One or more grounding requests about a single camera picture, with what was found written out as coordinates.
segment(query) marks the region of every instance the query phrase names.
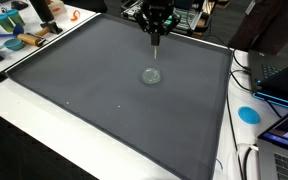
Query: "blue object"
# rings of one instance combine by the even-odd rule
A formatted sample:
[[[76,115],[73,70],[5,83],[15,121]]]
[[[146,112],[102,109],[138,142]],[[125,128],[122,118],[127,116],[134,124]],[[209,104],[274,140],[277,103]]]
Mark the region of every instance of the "blue object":
[[[6,14],[0,14],[0,21],[7,19],[8,16]]]
[[[272,98],[272,99],[276,99],[276,100],[279,100],[279,101],[283,101],[283,102],[288,103],[287,100],[284,100],[284,99],[281,99],[281,98],[277,98],[277,97],[274,97],[274,96],[270,96],[270,95],[267,95],[267,94],[264,94],[264,93],[261,93],[261,92],[257,92],[257,94],[260,94],[260,95],[262,95],[262,96],[270,97],[270,98]]]
[[[14,14],[18,14],[18,10],[16,10],[16,9],[8,10],[8,11],[6,11],[5,14],[7,14],[8,16],[12,16]]]
[[[10,39],[6,41],[2,46],[0,46],[0,50],[3,49],[4,47],[7,47],[10,50],[13,51],[18,51],[24,47],[24,43],[20,39]]]
[[[16,24],[12,34],[0,34],[0,37],[14,37],[24,33],[24,28],[20,24]]]
[[[260,116],[254,109],[250,107],[244,106],[244,107],[239,108],[238,115],[244,122],[248,124],[257,124],[260,122]]]

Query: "black cable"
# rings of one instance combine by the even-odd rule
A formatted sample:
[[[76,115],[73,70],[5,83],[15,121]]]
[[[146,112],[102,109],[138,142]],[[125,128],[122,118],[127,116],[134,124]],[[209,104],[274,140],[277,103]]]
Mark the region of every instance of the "black cable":
[[[227,44],[226,44],[221,38],[219,38],[218,36],[215,36],[215,35],[202,35],[201,37],[204,37],[204,36],[216,38],[216,39],[219,40],[227,49],[230,50],[230,48],[227,46]]]
[[[233,50],[233,59],[234,59],[234,61],[235,61],[239,66],[241,66],[243,69],[250,71],[250,68],[249,68],[249,67],[243,66],[242,64],[240,64],[240,62],[238,62],[238,60],[236,59],[236,56],[235,56],[235,51],[236,51],[236,49]]]
[[[211,33],[212,33],[212,18],[210,19],[210,24],[208,27],[208,33],[203,40],[206,41],[208,39],[208,37],[211,35]]]
[[[238,82],[238,80],[234,76],[234,72],[230,71],[230,75],[234,78],[235,82],[238,84],[238,86],[240,86],[240,88],[244,89],[245,91],[252,92],[250,89],[247,89],[246,87],[242,86],[240,82]]]
[[[226,96],[226,104],[227,104],[228,116],[229,116],[230,124],[231,124],[231,131],[232,131],[232,135],[233,135],[233,141],[234,141],[234,145],[235,145],[235,150],[236,150],[236,152],[238,152],[238,147],[237,147],[237,143],[236,143],[234,127],[233,127],[233,121],[232,121],[232,114],[231,114],[231,110],[230,110],[230,103],[229,103],[229,100],[228,100],[228,93],[227,93],[227,96]],[[240,160],[239,154],[237,154],[237,160],[238,160],[238,165],[239,165],[239,169],[240,169],[241,178],[242,178],[242,180],[244,180],[242,166],[241,166],[241,160]]]
[[[247,180],[247,159],[248,159],[248,156],[250,155],[251,151],[252,151],[252,148],[249,147],[245,153],[245,156],[244,156],[244,161],[243,161],[243,170],[244,170],[243,179],[244,180]]]
[[[279,117],[282,118],[282,116],[280,115],[280,113],[277,112],[277,110],[274,108],[274,106],[267,100],[265,100],[267,102],[268,105],[270,105],[270,107],[272,108],[272,110],[275,112],[275,114]]]
[[[246,71],[246,70],[241,70],[241,69],[238,69],[238,70],[234,70],[234,71],[232,71],[231,73],[236,73],[236,72],[242,72],[242,73],[245,73],[245,74],[248,74],[248,75],[250,75],[251,73],[249,72],[249,71]]]
[[[218,159],[216,159],[216,161],[220,164],[220,166],[221,166],[221,169],[222,169],[222,171],[223,171],[223,164],[221,163],[221,161],[220,160],[218,160]]]

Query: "orange object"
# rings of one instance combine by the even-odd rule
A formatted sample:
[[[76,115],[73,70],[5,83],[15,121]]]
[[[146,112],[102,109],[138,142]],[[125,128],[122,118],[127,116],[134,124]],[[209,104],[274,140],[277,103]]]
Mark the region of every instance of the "orange object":
[[[50,32],[50,28],[45,27],[42,30],[40,30],[39,32],[35,33],[35,35],[37,36],[44,36],[45,34]]]
[[[73,18],[71,18],[71,21],[74,22],[76,20],[78,20],[78,18],[80,17],[81,13],[78,10],[75,10],[73,12]]]
[[[53,16],[66,13],[65,5],[60,0],[52,0],[51,4],[48,5],[48,8],[51,10]]]
[[[19,34],[17,36],[18,39],[22,40],[23,42],[25,42],[26,44],[30,44],[33,46],[37,46],[40,47],[42,44],[40,43],[40,39],[27,35],[27,34]]]

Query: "cable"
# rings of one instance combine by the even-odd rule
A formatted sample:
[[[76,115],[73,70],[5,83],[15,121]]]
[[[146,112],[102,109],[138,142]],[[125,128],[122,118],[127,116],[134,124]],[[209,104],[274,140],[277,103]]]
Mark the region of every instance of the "cable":
[[[243,161],[244,180],[247,180],[247,159],[248,159],[248,156],[250,155],[250,152],[252,150],[256,150],[255,147],[256,147],[256,144],[250,145],[250,147],[247,149],[247,151],[245,153],[244,161]]]
[[[1,6],[1,11],[2,13],[5,13],[7,11],[7,8],[3,6],[3,4],[0,2],[0,6]]]
[[[238,69],[238,70],[234,70],[234,71],[232,71],[231,73],[236,73],[236,72],[242,72],[242,73],[245,73],[245,74],[248,74],[248,75],[250,75],[251,73],[249,72],[249,71],[246,71],[246,70],[241,70],[241,69]]]
[[[240,148],[240,146],[248,146],[249,148],[251,148],[252,150],[254,150],[254,151],[258,151],[259,149],[258,149],[258,147],[257,147],[257,145],[256,144],[247,144],[247,143],[239,143],[239,144],[237,144],[237,148]]]
[[[274,106],[267,100],[265,100],[267,102],[268,105],[270,105],[270,107],[272,108],[272,110],[275,112],[275,114],[279,117],[282,118],[282,116],[280,115],[280,113],[277,112],[277,110],[274,108]]]
[[[233,141],[234,141],[234,145],[235,145],[235,150],[236,152],[238,152],[238,148],[237,148],[237,143],[236,143],[236,137],[235,137],[235,132],[234,132],[234,127],[233,127],[233,121],[232,121],[232,114],[231,114],[231,110],[230,110],[230,103],[228,100],[228,94],[226,96],[226,104],[227,104],[227,110],[228,110],[228,116],[230,119],[230,124],[231,124],[231,131],[232,131],[232,135],[233,135]],[[242,171],[242,166],[241,166],[241,160],[240,160],[240,156],[237,154],[237,160],[238,160],[238,165],[239,165],[239,169],[240,169],[240,175],[242,180],[243,179],[243,171]]]
[[[240,63],[237,61],[236,56],[235,56],[235,51],[236,51],[236,49],[233,50],[233,59],[235,60],[235,62],[236,62],[239,66],[241,66],[243,69],[250,71],[251,69],[250,69],[249,67],[243,66],[242,64],[240,64]]]
[[[252,148],[248,148],[244,156],[244,161],[243,161],[243,170],[244,170],[243,179],[244,180],[247,180],[247,159],[251,151],[252,151]]]
[[[246,87],[242,86],[240,84],[240,82],[238,82],[238,80],[236,79],[236,77],[234,76],[234,72],[230,71],[230,75],[234,78],[235,82],[238,84],[238,86],[240,86],[242,89],[244,89],[245,91],[248,92],[252,92],[250,89],[247,89]]]
[[[215,36],[215,35],[202,35],[201,37],[204,37],[204,36],[216,38],[216,39],[219,40],[227,49],[231,50],[231,49],[227,46],[227,44],[226,44],[221,38],[219,38],[218,36]]]
[[[220,164],[220,166],[221,166],[221,170],[223,171],[223,164],[221,163],[221,161],[218,160],[218,159],[216,159],[216,161]]]
[[[211,35],[211,33],[212,33],[212,18],[210,19],[210,24],[208,27],[208,33],[203,40],[206,41],[208,39],[208,37]]]

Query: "desk clutter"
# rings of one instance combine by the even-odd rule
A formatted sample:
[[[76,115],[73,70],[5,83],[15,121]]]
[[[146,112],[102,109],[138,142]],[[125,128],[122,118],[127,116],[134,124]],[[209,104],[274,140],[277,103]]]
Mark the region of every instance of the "desk clutter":
[[[9,34],[0,34],[0,40],[5,38],[6,40],[0,45],[0,50],[7,48],[12,51],[19,51],[25,45],[31,45],[41,47],[46,39],[43,37],[47,33],[59,34],[62,29],[57,27],[55,22],[51,22],[54,16],[66,13],[64,3],[60,0],[45,0],[45,1],[31,1],[32,6],[36,9],[40,19],[44,22],[41,24],[42,30],[36,33],[26,32],[24,33],[24,26],[26,25],[21,13],[19,11],[28,7],[28,4],[23,1],[12,1],[11,10],[7,10],[2,6],[3,13],[0,14],[0,26]],[[4,56],[0,53],[0,61],[4,59]]]

